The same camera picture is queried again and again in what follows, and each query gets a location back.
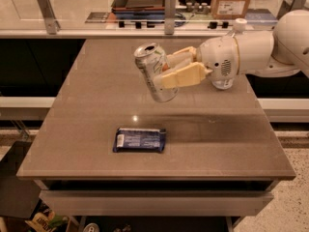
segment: speckled floor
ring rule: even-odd
[[[37,132],[30,130],[28,140],[33,140]],[[309,231],[309,131],[275,133],[296,172],[296,178],[279,183],[272,191],[274,199],[257,216],[244,218],[235,232]],[[0,130],[0,159],[16,140],[24,140],[16,130]]]

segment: gray table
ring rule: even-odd
[[[256,215],[295,173],[245,76],[157,103],[134,65],[140,44],[173,52],[202,41],[88,40],[17,176],[71,216]],[[166,128],[163,153],[113,153],[119,127]]]

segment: can lid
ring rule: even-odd
[[[144,43],[140,45],[134,52],[135,58],[142,58],[151,55],[158,48],[158,43]]]

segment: cabinet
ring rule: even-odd
[[[0,92],[6,97],[56,97],[83,43],[2,39]]]
[[[309,78],[303,72],[278,78],[249,74],[247,78],[258,98],[309,98]]]

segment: soda can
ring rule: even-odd
[[[83,232],[99,232],[98,225],[96,223],[89,223],[83,230]]]
[[[167,56],[164,49],[158,43],[144,43],[134,52],[135,64],[141,71],[147,87],[156,102],[168,102],[173,99],[178,88],[161,89],[156,87],[154,77],[169,69]]]

